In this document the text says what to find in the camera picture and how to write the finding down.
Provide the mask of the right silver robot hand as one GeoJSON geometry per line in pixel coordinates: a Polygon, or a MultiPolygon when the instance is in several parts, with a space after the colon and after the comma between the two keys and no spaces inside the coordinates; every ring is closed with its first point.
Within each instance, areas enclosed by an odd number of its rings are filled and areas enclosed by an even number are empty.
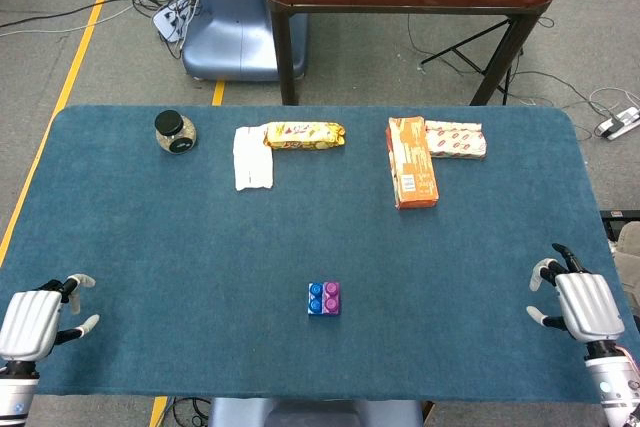
{"type": "Polygon", "coordinates": [[[561,308],[560,316],[549,316],[535,306],[527,306],[528,315],[538,324],[566,331],[583,344],[616,341],[625,326],[605,278],[586,270],[565,245],[553,243],[565,265],[545,258],[533,268],[529,289],[537,291],[543,282],[553,286],[561,308]]]}

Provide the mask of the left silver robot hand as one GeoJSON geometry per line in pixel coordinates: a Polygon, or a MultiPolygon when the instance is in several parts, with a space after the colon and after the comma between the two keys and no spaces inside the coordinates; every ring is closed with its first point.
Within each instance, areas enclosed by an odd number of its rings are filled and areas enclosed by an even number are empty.
{"type": "Polygon", "coordinates": [[[47,357],[54,346],[80,339],[99,322],[94,314],[82,324],[60,330],[60,317],[65,305],[71,313],[80,313],[77,290],[93,288],[96,280],[86,274],[73,274],[64,282],[52,279],[42,286],[15,293],[1,326],[1,358],[9,362],[38,362],[47,357]]]}

